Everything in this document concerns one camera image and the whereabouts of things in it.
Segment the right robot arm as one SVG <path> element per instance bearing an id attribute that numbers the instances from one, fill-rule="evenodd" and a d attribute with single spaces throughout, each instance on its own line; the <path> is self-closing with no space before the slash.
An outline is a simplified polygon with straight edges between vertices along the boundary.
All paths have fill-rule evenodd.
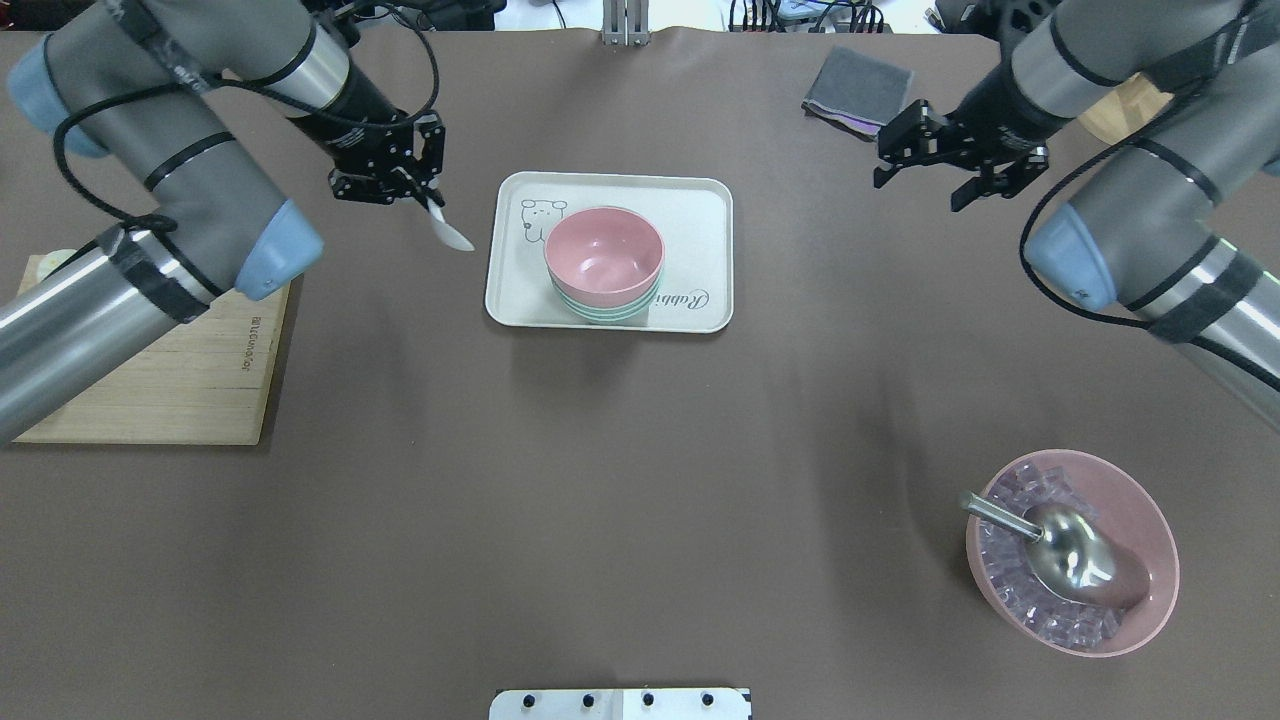
<path id="1" fill-rule="evenodd" d="M 970 173 L 951 199 L 1020 193 L 1047 141 L 1140 76 L 1170 102 L 1084 164 L 1091 179 L 1019 255 L 1033 283 L 1094 322 L 1142 329 L 1277 424 L 1277 275 L 1213 232 L 1208 215 L 1260 172 L 1277 173 L 1275 1 L 992 1 L 1000 64 L 947 114 L 911 102 L 877 140 L 877 186 L 909 167 Z"/>

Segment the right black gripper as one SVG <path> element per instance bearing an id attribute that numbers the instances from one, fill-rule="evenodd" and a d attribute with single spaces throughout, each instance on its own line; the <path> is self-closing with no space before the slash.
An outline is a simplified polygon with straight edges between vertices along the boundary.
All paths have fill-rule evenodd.
<path id="1" fill-rule="evenodd" d="M 973 173 L 951 192 L 951 211 L 995 195 L 1011 199 L 1047 170 L 1050 136 L 1051 114 L 1018 86 L 1010 65 L 1000 65 L 955 110 L 938 114 L 920 99 L 882 128 L 873 186 L 886 187 L 902 168 L 947 164 Z"/>

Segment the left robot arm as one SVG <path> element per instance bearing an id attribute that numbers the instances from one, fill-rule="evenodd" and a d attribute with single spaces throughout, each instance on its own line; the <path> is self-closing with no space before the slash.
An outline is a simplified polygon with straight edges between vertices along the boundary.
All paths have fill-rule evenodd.
<path id="1" fill-rule="evenodd" d="M 96 1 L 10 69 L 8 92 L 67 154 L 115 158 L 157 206 L 113 224 L 3 309 L 10 442 L 230 290 L 260 300 L 323 238 L 207 104 L 260 94 L 334 161 L 337 196 L 413 199 L 436 220 L 442 123 L 394 106 L 302 1 Z"/>

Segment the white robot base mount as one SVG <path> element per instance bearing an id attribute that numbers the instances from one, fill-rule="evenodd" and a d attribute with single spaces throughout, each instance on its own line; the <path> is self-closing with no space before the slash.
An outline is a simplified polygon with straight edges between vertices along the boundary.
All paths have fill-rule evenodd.
<path id="1" fill-rule="evenodd" d="M 512 689 L 493 698 L 489 719 L 753 719 L 749 689 L 632 687 Z"/>

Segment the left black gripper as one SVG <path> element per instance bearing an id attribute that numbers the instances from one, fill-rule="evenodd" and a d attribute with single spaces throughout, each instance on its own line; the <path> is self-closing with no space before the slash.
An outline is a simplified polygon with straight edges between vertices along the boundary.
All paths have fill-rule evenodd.
<path id="1" fill-rule="evenodd" d="M 338 150 L 328 181 L 335 199 L 376 205 L 413 200 L 443 209 L 438 176 L 444 161 L 445 127 L 436 111 L 398 129 L 365 129 Z"/>

